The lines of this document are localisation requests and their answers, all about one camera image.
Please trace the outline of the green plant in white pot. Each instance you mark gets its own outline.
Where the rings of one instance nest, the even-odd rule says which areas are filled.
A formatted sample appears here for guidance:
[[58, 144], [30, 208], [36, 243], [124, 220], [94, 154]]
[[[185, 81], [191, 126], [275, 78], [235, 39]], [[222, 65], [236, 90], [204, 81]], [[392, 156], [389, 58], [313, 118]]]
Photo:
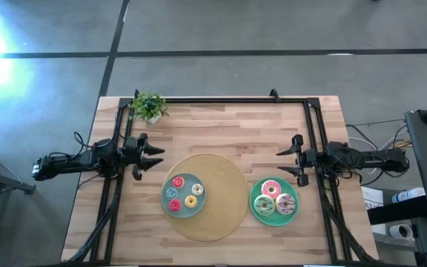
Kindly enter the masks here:
[[156, 123], [163, 116], [170, 116], [166, 99], [158, 93], [146, 93], [136, 90], [130, 108], [133, 110], [133, 117], [151, 124]]

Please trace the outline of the round woven straw placemat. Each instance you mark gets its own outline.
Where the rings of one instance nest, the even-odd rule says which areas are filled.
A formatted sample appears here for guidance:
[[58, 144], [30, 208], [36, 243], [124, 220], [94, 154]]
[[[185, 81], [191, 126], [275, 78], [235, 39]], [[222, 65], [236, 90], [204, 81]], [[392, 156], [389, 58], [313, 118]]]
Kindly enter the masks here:
[[233, 233], [243, 221], [249, 198], [249, 189], [243, 173], [231, 161], [214, 154], [197, 154], [178, 162], [168, 174], [165, 185], [171, 185], [172, 178], [191, 174], [201, 180], [204, 186], [205, 202], [198, 202], [201, 208], [192, 217], [180, 218], [182, 207], [170, 214], [165, 193], [162, 203], [168, 222], [182, 236], [195, 241], [217, 241]]

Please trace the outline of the white box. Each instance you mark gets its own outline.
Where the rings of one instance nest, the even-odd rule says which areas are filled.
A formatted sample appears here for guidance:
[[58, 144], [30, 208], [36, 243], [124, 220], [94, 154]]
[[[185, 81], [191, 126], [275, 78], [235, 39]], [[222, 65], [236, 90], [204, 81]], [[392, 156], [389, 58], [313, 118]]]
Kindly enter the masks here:
[[367, 187], [361, 187], [361, 190], [363, 193], [363, 199], [366, 210], [381, 207], [384, 205], [383, 192], [381, 190]]

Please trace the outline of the cream round macaron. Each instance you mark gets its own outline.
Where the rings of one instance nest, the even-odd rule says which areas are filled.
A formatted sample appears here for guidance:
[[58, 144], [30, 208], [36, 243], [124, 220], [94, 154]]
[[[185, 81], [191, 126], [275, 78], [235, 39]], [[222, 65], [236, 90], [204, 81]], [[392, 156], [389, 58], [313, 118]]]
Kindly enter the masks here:
[[275, 201], [268, 195], [261, 194], [254, 200], [254, 210], [258, 215], [267, 217], [275, 210]]

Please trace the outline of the white bottle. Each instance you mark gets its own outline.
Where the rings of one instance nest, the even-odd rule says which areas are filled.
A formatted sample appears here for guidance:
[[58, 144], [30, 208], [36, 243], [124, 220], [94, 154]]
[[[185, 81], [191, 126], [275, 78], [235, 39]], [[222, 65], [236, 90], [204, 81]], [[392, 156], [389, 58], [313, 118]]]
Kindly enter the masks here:
[[393, 203], [402, 202], [402, 201], [410, 200], [410, 199], [425, 196], [425, 195], [426, 195], [426, 192], [424, 188], [422, 187], [412, 188], [406, 191], [395, 193], [392, 196], [391, 201]]

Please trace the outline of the grey-blue plate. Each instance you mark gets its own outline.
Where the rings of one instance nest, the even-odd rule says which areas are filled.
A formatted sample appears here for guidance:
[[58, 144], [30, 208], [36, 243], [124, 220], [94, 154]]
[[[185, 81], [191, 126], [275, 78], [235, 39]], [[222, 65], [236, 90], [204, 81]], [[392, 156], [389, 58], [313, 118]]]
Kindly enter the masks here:
[[[178, 191], [178, 197], [177, 199], [179, 199], [182, 203], [182, 208], [177, 211], [177, 212], [172, 212], [169, 209], [169, 202], [171, 200], [169, 200], [166, 196], [165, 196], [165, 192], [168, 188], [173, 187], [172, 184], [172, 180], [174, 177], [183, 177], [185, 180], [185, 184], [182, 188], [177, 188]], [[193, 195], [191, 188], [194, 184], [196, 183], [200, 183], [203, 185], [204, 187], [204, 193], [200, 196], [196, 196], [197, 198], [197, 206], [195, 208], [188, 208], [185, 205], [185, 198], [189, 195]], [[170, 177], [167, 182], [163, 185], [162, 190], [161, 190], [161, 204], [162, 207], [164, 208], [164, 210], [171, 215], [172, 217], [175, 218], [181, 218], [181, 219], [185, 219], [185, 218], [190, 218], [195, 216], [196, 214], [198, 214], [202, 209], [204, 204], [206, 203], [206, 199], [207, 199], [207, 189], [206, 186], [204, 185], [204, 183], [202, 182], [201, 179], [199, 179], [198, 177], [194, 176], [193, 174], [187, 174], [187, 173], [183, 173], [183, 174], [177, 174], [177, 175], [173, 175], [172, 177]]]

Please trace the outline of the black shelf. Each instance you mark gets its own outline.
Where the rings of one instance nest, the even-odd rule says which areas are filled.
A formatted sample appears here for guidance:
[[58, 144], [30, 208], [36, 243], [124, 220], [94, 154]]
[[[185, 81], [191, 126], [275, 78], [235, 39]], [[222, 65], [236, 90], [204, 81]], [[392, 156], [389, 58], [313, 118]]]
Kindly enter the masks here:
[[367, 210], [369, 221], [372, 225], [411, 220], [414, 218], [427, 218], [427, 199], [425, 196], [412, 198]]

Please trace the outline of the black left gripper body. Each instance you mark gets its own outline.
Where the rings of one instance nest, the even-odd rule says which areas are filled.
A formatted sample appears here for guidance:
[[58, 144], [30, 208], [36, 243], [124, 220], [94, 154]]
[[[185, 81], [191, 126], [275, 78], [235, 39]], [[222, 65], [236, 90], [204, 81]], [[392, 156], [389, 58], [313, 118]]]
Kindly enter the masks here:
[[137, 181], [142, 179], [142, 171], [145, 167], [145, 145], [147, 144], [148, 135], [141, 133], [139, 137], [128, 137], [124, 146], [124, 155], [127, 163], [133, 165], [132, 175]]

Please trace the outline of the white tape roll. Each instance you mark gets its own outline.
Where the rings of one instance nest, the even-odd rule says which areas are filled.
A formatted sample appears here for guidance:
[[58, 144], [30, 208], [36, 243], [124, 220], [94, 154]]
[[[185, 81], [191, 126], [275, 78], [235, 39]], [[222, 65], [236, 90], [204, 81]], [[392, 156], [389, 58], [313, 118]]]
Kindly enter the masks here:
[[396, 240], [413, 240], [414, 233], [412, 228], [407, 224], [392, 225], [389, 230], [389, 234]]

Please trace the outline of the teal plate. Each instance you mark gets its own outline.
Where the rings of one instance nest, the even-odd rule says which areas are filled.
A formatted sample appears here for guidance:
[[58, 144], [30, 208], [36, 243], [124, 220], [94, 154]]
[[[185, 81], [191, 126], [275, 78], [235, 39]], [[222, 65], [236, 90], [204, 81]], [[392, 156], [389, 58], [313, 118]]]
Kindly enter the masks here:
[[[291, 194], [297, 204], [296, 210], [294, 213], [289, 214], [289, 215], [281, 215], [275, 208], [274, 212], [272, 214], [270, 214], [267, 217], [258, 215], [257, 212], [255, 212], [254, 210], [254, 200], [262, 194], [261, 192], [261, 187], [262, 184], [269, 179], [273, 179], [276, 180], [282, 188], [282, 193], [288, 193]], [[293, 186], [286, 180], [282, 179], [282, 178], [278, 178], [278, 177], [267, 177], [264, 179], [261, 179], [259, 182], [257, 182], [253, 188], [251, 189], [251, 194], [250, 194], [250, 208], [251, 211], [253, 212], [254, 216], [262, 223], [269, 225], [269, 226], [274, 226], [274, 227], [280, 227], [280, 226], [284, 226], [289, 224], [290, 222], [293, 221], [293, 219], [295, 218], [295, 216], [298, 214], [299, 212], [299, 197], [295, 191], [295, 189], [293, 188]]]

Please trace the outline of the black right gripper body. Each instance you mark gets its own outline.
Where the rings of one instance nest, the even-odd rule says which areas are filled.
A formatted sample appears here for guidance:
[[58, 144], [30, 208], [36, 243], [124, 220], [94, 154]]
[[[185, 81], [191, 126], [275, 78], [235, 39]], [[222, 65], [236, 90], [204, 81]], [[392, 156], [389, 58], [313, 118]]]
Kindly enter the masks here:
[[303, 136], [300, 134], [296, 134], [292, 138], [292, 145], [298, 145], [299, 146], [299, 153], [296, 153], [296, 166], [302, 169], [302, 175], [297, 178], [297, 184], [299, 187], [304, 187], [309, 184], [308, 175], [305, 173], [306, 168], [315, 168], [320, 167], [321, 164], [324, 163], [323, 155], [319, 152], [317, 152], [314, 149], [309, 149], [306, 151], [302, 151], [302, 145], [303, 142]]

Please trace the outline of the large pink frosted donut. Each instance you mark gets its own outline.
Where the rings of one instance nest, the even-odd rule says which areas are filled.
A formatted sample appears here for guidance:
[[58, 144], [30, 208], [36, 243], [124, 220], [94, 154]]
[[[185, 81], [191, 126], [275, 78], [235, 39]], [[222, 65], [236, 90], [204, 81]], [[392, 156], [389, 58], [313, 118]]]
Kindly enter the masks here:
[[262, 184], [261, 192], [275, 200], [282, 193], [282, 188], [276, 180], [269, 179]]

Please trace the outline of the black aluminium table frame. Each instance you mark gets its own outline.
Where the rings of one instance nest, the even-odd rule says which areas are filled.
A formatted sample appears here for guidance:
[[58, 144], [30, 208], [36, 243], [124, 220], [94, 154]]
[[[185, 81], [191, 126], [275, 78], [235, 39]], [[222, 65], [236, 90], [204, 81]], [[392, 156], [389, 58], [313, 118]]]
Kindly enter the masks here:
[[123, 122], [121, 132], [148, 135], [163, 149], [161, 162], [135, 180], [125, 172], [114, 226], [102, 232], [85, 263], [126, 266], [328, 265], [328, 236], [337, 228], [323, 222], [317, 179], [298, 190], [299, 213], [282, 227], [261, 223], [247, 211], [231, 235], [213, 242], [189, 240], [175, 231], [160, 203], [160, 191], [174, 166], [193, 155], [214, 154], [230, 160], [251, 187], [267, 177], [294, 178], [284, 172], [294, 163], [284, 155], [294, 134], [305, 147], [348, 135], [336, 96], [170, 97], [168, 115], [149, 125]]

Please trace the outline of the large white chocolate-striped donut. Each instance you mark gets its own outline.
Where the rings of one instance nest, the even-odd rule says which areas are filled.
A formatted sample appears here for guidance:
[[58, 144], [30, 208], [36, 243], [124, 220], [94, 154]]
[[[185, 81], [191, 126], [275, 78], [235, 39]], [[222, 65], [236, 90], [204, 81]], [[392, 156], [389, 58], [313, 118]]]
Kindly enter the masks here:
[[276, 199], [276, 210], [281, 215], [289, 215], [295, 212], [297, 204], [294, 197], [291, 194], [284, 193], [280, 194]]

